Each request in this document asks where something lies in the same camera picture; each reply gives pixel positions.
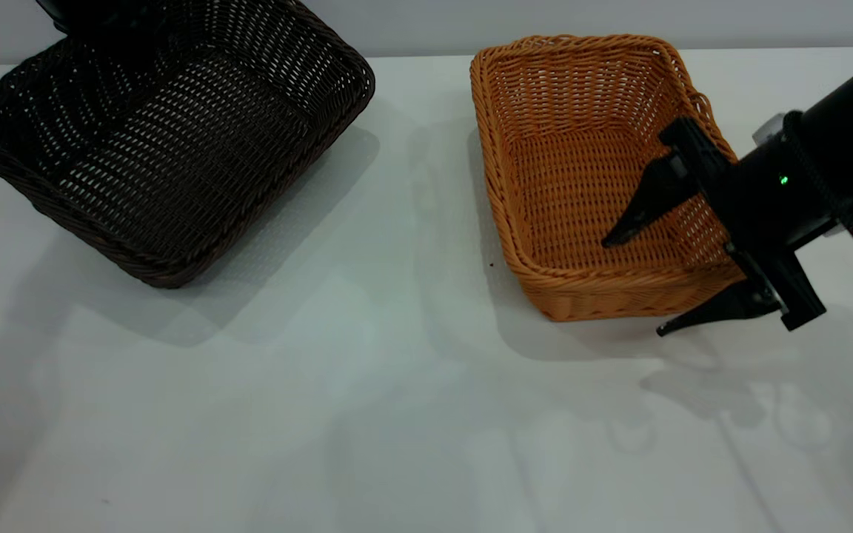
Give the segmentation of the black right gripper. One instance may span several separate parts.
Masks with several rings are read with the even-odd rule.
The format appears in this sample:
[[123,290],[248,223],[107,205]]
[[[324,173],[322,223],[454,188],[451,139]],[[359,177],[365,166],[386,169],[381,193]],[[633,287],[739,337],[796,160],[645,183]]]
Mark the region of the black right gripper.
[[799,247],[833,225],[785,136],[777,133],[737,162],[700,125],[675,119],[660,132],[670,152],[647,164],[626,209],[603,237],[622,247],[654,222],[701,195],[726,233],[724,252],[742,278],[704,303],[661,324],[660,337],[697,325],[781,314],[796,330],[825,314],[825,304],[796,257]]

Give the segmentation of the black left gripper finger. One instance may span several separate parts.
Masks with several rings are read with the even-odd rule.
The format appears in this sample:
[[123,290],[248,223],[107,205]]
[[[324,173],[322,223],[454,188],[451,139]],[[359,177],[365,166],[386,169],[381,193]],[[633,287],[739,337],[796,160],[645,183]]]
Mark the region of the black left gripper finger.
[[51,18],[58,31],[67,35],[72,33],[76,21],[76,1],[37,0],[35,3]]

